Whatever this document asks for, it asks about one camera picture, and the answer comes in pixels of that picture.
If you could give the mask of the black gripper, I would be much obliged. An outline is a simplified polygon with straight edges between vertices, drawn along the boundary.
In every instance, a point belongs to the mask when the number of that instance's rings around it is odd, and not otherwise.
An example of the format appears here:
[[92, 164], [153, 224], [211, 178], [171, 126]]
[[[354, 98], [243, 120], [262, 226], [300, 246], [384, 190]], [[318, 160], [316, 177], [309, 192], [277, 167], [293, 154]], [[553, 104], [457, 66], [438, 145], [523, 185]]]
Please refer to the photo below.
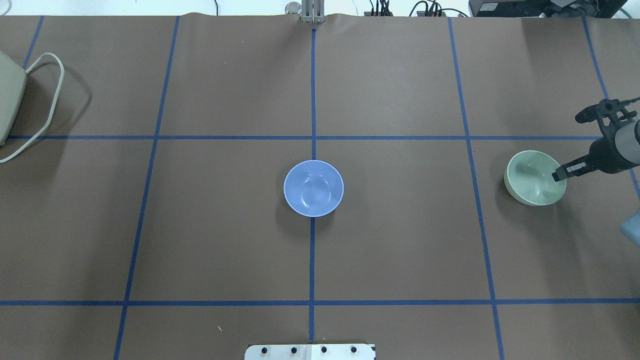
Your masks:
[[605, 174], [617, 174], [625, 171], [626, 159], [617, 150], [615, 136], [614, 133], [603, 135], [592, 142], [587, 156], [558, 166], [551, 174], [553, 180], [562, 182], [594, 171], [601, 171]]

